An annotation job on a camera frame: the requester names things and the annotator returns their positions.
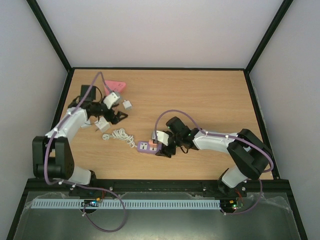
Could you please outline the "pink plug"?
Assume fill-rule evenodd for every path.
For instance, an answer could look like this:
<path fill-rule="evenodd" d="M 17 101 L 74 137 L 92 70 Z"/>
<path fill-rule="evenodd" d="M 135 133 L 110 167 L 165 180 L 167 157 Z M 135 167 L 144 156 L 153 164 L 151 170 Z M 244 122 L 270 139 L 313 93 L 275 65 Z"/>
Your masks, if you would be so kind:
<path fill-rule="evenodd" d="M 156 147 L 158 146 L 158 144 L 155 143 L 153 139 L 150 139 L 150 140 L 148 141 L 148 144 L 149 144 L 149 146 L 150 146 L 151 148 L 156 148 Z"/>

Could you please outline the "white cube plug red pattern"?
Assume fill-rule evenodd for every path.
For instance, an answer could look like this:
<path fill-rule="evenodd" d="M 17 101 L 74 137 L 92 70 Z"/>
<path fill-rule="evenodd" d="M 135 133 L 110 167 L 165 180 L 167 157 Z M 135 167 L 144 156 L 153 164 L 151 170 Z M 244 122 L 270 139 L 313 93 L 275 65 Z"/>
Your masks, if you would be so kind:
<path fill-rule="evenodd" d="M 100 117 L 94 124 L 101 133 L 106 132 L 111 127 L 111 124 L 104 117 Z"/>

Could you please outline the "pink triangular power strip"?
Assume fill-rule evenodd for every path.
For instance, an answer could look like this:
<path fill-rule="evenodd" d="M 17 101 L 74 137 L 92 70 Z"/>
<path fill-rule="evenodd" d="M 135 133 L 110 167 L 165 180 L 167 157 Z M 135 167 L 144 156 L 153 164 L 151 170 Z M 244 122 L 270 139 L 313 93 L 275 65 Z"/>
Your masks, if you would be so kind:
<path fill-rule="evenodd" d="M 123 81 L 113 81 L 113 80 L 105 80 L 105 84 L 104 84 L 104 91 L 105 91 L 105 95 L 109 95 L 110 92 L 118 92 L 118 93 L 122 93 L 125 88 L 126 88 L 127 84 Z"/>

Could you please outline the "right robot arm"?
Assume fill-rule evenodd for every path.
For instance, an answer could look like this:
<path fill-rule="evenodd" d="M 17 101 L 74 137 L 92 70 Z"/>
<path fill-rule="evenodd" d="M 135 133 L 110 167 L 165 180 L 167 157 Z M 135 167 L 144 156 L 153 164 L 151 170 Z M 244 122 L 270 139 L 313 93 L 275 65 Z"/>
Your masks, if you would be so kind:
<path fill-rule="evenodd" d="M 217 181 L 217 190 L 229 196 L 246 180 L 257 180 L 266 168 L 273 169 L 271 150 L 249 129 L 236 133 L 205 131 L 199 127 L 190 129 L 180 118 L 167 121 L 167 131 L 154 130 L 151 139 L 161 144 L 157 156 L 171 158 L 180 148 L 189 150 L 212 150 L 229 154 L 235 166 L 225 170 Z"/>

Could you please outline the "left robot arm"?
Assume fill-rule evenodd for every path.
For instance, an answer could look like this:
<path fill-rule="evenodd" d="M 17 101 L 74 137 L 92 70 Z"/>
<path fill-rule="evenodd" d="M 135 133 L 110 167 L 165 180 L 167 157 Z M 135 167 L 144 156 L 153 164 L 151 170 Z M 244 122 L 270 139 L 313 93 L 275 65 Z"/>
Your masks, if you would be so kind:
<path fill-rule="evenodd" d="M 112 125 L 128 117 L 126 113 L 115 111 L 120 103 L 119 92 L 110 91 L 96 101 L 95 86 L 82 85 L 81 94 L 68 105 L 66 114 L 57 125 L 44 136 L 32 140 L 33 174 L 44 179 L 47 184 L 89 185 L 94 172 L 75 165 L 70 142 L 78 130 L 90 117 L 106 120 Z"/>

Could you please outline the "purple power strip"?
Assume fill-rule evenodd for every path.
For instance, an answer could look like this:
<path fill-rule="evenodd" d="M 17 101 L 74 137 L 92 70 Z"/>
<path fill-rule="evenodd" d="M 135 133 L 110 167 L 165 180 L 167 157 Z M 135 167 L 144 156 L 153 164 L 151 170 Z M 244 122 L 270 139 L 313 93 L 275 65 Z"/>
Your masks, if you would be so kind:
<path fill-rule="evenodd" d="M 152 154 L 155 155 L 159 150 L 161 150 L 161 144 L 149 144 L 148 141 L 139 141 L 137 144 L 137 151 L 139 153 Z"/>

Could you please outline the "white 66W USB charger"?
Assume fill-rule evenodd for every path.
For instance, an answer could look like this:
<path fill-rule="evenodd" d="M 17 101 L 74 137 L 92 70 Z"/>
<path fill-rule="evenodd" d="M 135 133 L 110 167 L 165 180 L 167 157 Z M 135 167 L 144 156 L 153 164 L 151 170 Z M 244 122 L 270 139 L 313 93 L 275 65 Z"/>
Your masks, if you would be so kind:
<path fill-rule="evenodd" d="M 91 125 L 92 124 L 91 124 L 90 120 L 87 120 L 81 125 L 81 128 L 86 129 L 86 128 L 89 128 Z"/>

